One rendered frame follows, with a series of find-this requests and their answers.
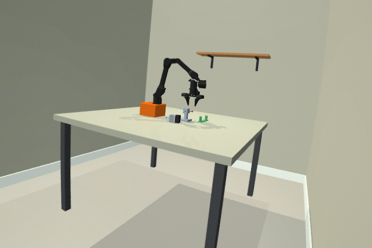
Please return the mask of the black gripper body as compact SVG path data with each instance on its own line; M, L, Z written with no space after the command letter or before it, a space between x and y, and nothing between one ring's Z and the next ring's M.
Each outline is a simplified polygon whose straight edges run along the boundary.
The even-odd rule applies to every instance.
M197 99L204 99L204 95L197 95L196 94L196 90L198 90L197 88L193 88L193 87L190 87L189 88L189 94L188 93L182 93L181 96L184 96L184 97L196 97Z

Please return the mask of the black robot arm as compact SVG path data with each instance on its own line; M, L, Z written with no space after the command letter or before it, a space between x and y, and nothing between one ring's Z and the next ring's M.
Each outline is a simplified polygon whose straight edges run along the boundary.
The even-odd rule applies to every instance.
M157 87L156 92L153 94L153 103L152 104L157 104L157 105L162 104L162 97L161 96L165 93L166 88L164 87L164 84L165 84L165 81L166 81L168 69L169 69L169 67L171 66L172 63L178 63L190 75L190 77L192 79L197 80L197 81L192 80L192 79L188 80L188 81L191 82L190 87L197 88L197 83L198 83L199 88L206 88L206 80L200 80L199 77L198 77L198 73L191 70L180 59L165 58L164 61L163 61L163 72L162 72L162 76L161 76L161 79L160 79L160 84Z

